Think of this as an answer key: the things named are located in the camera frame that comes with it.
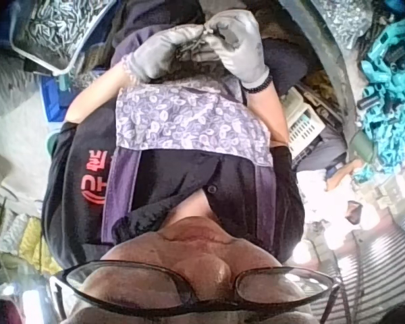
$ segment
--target nose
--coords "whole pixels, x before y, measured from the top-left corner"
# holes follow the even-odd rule
[[[187,258],[173,270],[189,281],[199,300],[230,299],[233,295],[231,269],[215,255]]]

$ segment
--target hand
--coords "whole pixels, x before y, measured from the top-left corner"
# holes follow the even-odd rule
[[[205,35],[203,39],[219,56],[225,68],[239,78],[245,88],[262,85],[269,76],[269,68],[264,63],[259,25],[252,13],[246,10],[224,11],[211,18],[205,26],[214,34]]]
[[[202,25],[183,25],[154,34],[135,52],[123,58],[125,70],[143,82],[168,74],[176,58],[176,49],[200,38],[203,30]]]
[[[357,169],[361,169],[364,166],[365,166],[365,163],[361,159],[355,159],[352,162],[352,167],[353,167],[354,171]]]

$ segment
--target black eyeglass frame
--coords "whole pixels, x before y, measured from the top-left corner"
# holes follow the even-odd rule
[[[140,269],[151,269],[166,273],[174,280],[175,286],[178,289],[179,295],[182,298],[187,296],[186,301],[182,299],[183,304],[171,308],[129,308],[126,306],[120,306],[118,304],[112,304],[105,302],[103,300],[98,300],[92,296],[89,296],[78,289],[74,288],[67,280],[70,273],[75,271],[77,268],[85,267],[87,265],[111,265],[112,267],[128,267],[133,266]],[[238,291],[238,284],[250,273],[267,273],[268,271],[273,271],[275,273],[285,271],[306,271],[307,273],[313,273],[326,279],[329,282],[327,289],[319,292],[318,294],[312,295],[310,297],[303,298],[301,300],[296,300],[292,302],[282,302],[282,303],[271,303],[271,304],[261,304],[256,302],[251,302],[249,300],[243,299]],[[315,302],[328,294],[329,300],[327,306],[325,307],[324,313],[321,317],[320,324],[324,324],[331,313],[331,310],[338,297],[338,292],[340,289],[341,281],[338,278],[332,278],[324,273],[318,271],[313,271],[310,269],[299,268],[299,267],[268,267],[260,269],[251,269],[242,272],[237,276],[234,281],[234,292],[235,301],[224,301],[224,300],[204,300],[200,301],[196,297],[196,294],[188,281],[183,278],[180,274],[175,273],[169,269],[158,267],[154,265],[147,265],[144,263],[135,263],[129,261],[92,261],[82,265],[76,265],[75,267],[63,270],[50,278],[51,294],[53,297],[53,302],[55,308],[59,311],[59,316],[62,320],[67,318],[65,309],[63,307],[63,296],[62,296],[62,286],[65,285],[70,289],[79,299],[89,303],[91,306],[101,308],[103,310],[117,313],[132,317],[174,317],[179,315],[185,315],[189,313],[210,313],[210,312],[232,312],[232,311],[250,311],[256,313],[263,313],[265,315],[277,316],[289,311],[294,310],[300,306],[304,306]]]

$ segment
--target corrugated metal wall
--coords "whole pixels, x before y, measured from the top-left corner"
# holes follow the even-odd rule
[[[319,267],[344,282],[328,323],[377,323],[391,307],[405,303],[405,217],[395,220],[388,215],[382,233],[360,235],[348,237],[352,252],[330,252],[331,260]],[[316,316],[322,315],[326,303],[327,299],[312,305]]]

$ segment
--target sleeve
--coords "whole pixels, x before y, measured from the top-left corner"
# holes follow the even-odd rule
[[[304,207],[292,171],[292,156],[288,147],[271,148],[276,174],[276,223],[274,255],[281,263],[291,256],[304,231]]]
[[[42,234],[56,259],[60,259],[61,239],[63,237],[62,197],[65,183],[65,170],[72,143],[75,138],[77,124],[65,123],[53,146],[51,166],[49,169],[47,192],[42,209]]]

